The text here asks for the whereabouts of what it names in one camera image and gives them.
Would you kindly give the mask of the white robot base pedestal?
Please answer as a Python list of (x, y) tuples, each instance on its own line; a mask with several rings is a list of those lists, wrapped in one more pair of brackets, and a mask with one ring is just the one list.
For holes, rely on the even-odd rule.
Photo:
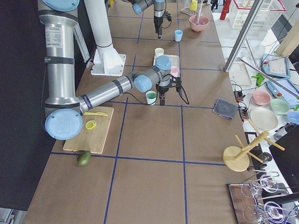
[(84, 3), (97, 48), (91, 74), (122, 76), (126, 55), (119, 54), (113, 46), (105, 2), (85, 0)]

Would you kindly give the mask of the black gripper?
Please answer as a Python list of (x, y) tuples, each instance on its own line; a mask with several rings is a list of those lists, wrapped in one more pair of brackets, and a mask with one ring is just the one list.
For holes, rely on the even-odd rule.
[(165, 93), (169, 90), (169, 87), (165, 87), (165, 86), (158, 86), (157, 87), (157, 91), (159, 94), (159, 98), (160, 98), (160, 105), (164, 106), (165, 105)]
[(163, 17), (154, 16), (154, 25), (155, 25), (158, 39), (161, 39), (162, 37), (162, 23), (163, 23)]

